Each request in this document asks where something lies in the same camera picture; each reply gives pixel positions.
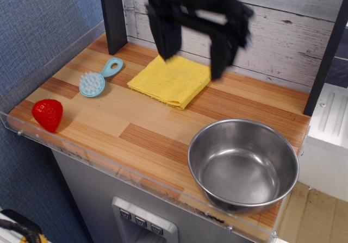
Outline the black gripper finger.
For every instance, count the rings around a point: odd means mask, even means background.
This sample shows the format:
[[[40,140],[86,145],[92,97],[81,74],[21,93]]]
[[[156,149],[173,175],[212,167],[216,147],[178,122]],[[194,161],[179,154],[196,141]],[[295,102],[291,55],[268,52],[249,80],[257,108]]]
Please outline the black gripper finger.
[[[211,79],[220,79],[225,69],[234,62],[239,43],[235,37],[210,35]]]
[[[159,55],[164,60],[172,58],[182,45],[181,25],[169,13],[151,5],[147,6],[147,14]]]

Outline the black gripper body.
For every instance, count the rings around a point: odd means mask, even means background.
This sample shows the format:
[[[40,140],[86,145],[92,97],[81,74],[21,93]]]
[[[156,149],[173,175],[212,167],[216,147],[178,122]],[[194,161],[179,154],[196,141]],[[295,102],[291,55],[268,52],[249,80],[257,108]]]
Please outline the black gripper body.
[[[169,13],[181,27],[235,37],[246,46],[253,10],[239,0],[148,0],[148,5]]]

